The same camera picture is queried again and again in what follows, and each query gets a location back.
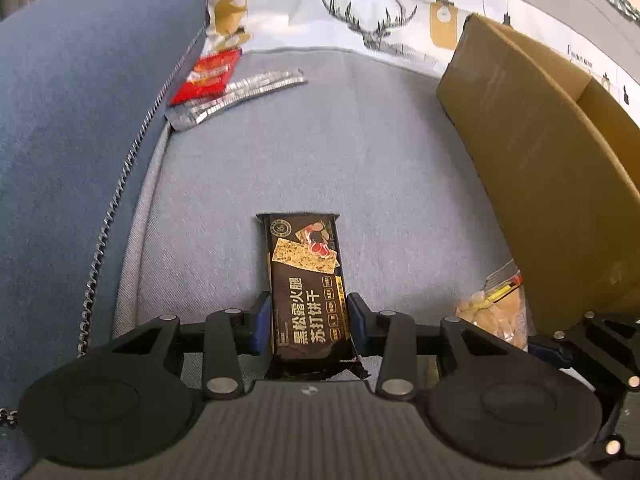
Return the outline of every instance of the brown cardboard box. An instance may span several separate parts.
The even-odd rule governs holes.
[[[640,130],[589,74],[472,16],[438,86],[522,270],[536,329],[640,315]]]

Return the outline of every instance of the blue cushion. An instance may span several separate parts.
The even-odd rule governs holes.
[[[30,383],[76,357],[85,284],[124,160],[186,54],[105,250],[92,345],[110,337],[138,193],[166,100],[202,48],[205,15],[205,0],[37,0],[0,23],[0,407],[15,409]],[[0,478],[27,461],[19,430],[0,428]]]

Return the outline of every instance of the black snack package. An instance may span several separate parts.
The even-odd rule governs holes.
[[[343,370],[367,376],[351,341],[337,216],[258,215],[267,238],[273,305],[268,378],[322,380]]]

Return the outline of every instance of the gray fabric surface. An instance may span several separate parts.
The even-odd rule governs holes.
[[[124,159],[204,21],[204,0],[37,0],[0,23],[0,407],[17,408],[29,384],[76,357],[85,284]],[[111,229],[93,342],[111,335],[163,110]],[[20,430],[0,428],[0,478],[29,460]]]
[[[284,68],[301,68],[308,85],[171,136],[146,227],[137,323],[248,308],[268,288],[254,215],[296,210],[340,213],[348,291],[373,310],[436,323],[510,259],[437,81],[331,51],[245,54],[234,79]],[[197,378],[189,366],[185,375]]]
[[[122,263],[122,276],[116,311],[113,316],[113,337],[133,330],[136,327],[138,318],[138,282],[140,280],[140,258],[142,257],[142,247],[145,243],[146,223],[151,211],[151,203],[158,182],[158,175],[169,140],[171,126],[164,125],[162,133],[156,144],[156,148],[146,170],[145,180],[140,189],[138,204],[134,213],[129,239],[127,240],[127,250]]]

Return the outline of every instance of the cracker image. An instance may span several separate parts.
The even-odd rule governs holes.
[[[292,242],[286,238],[279,238],[271,260],[297,269],[333,274],[337,264],[337,253],[331,250],[329,257],[321,258],[316,254],[311,254],[306,245]]]

